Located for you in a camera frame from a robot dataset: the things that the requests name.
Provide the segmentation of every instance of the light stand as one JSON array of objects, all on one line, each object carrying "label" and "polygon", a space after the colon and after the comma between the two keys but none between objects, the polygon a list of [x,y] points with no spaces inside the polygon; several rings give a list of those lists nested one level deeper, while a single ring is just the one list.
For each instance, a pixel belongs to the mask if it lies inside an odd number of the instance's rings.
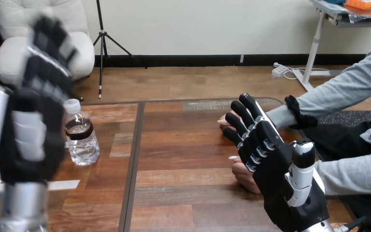
[{"label": "light stand", "polygon": [[[107,32],[103,29],[103,20],[102,20],[102,17],[101,17],[100,1],[96,0],[96,4],[97,4],[97,12],[98,12],[98,15],[99,15],[100,32],[99,32],[99,36],[97,37],[97,39],[93,43],[93,46],[95,46],[97,41],[99,41],[99,39],[101,39],[101,45],[100,45],[100,79],[99,79],[99,98],[101,98],[101,78],[102,78],[103,69],[104,69],[104,67],[103,67],[103,57],[104,57],[104,60],[106,60],[109,57],[109,55],[107,55],[107,49],[106,49],[106,40],[105,40],[106,37],[109,38],[117,46],[119,46],[129,56],[131,56],[131,58],[133,58],[133,60],[135,60],[137,63],[139,63],[139,61],[130,52],[128,52],[128,50],[123,48],[116,40],[114,40],[112,37],[110,37],[110,35],[108,35]],[[142,60],[142,64],[143,64],[144,68],[147,69],[147,65],[144,63],[143,60]]]}]

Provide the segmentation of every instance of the bottle cap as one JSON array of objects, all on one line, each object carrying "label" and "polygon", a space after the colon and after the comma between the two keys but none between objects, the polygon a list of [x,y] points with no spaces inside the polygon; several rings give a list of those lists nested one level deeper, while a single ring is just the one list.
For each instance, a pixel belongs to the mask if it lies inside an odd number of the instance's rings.
[{"label": "bottle cap", "polygon": [[63,103],[66,113],[69,115],[74,115],[80,112],[80,102],[77,99],[69,99]]}]

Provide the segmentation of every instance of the gray sleeve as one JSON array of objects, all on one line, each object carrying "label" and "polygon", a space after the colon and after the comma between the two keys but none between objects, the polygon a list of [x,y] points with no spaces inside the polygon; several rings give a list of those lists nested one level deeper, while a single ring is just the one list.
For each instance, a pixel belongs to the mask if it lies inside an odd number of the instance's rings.
[{"label": "gray sleeve", "polygon": [[[337,77],[303,94],[297,100],[302,114],[320,117],[355,105],[370,96],[371,51],[361,62],[345,69]],[[278,128],[296,123],[285,105],[267,114]]]},{"label": "gray sleeve", "polygon": [[315,163],[326,195],[371,194],[371,154]]}]

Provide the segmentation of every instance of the plastic water bottle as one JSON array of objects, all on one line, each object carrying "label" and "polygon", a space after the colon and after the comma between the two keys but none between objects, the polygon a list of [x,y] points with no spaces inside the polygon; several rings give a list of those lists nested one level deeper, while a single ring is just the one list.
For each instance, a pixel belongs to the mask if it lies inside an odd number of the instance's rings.
[{"label": "plastic water bottle", "polygon": [[77,99],[67,100],[63,106],[67,113],[66,135],[72,161],[77,165],[96,162],[100,149],[89,115],[81,111]]}]

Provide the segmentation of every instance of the white armchair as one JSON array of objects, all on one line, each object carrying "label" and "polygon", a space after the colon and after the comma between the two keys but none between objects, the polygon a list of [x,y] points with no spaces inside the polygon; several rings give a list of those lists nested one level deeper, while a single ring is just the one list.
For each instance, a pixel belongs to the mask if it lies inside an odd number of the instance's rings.
[{"label": "white armchair", "polygon": [[70,64],[75,78],[88,76],[94,66],[95,52],[87,29],[81,0],[0,0],[0,80],[18,83],[24,67],[29,23],[37,15],[58,18],[69,32],[77,54]]}]

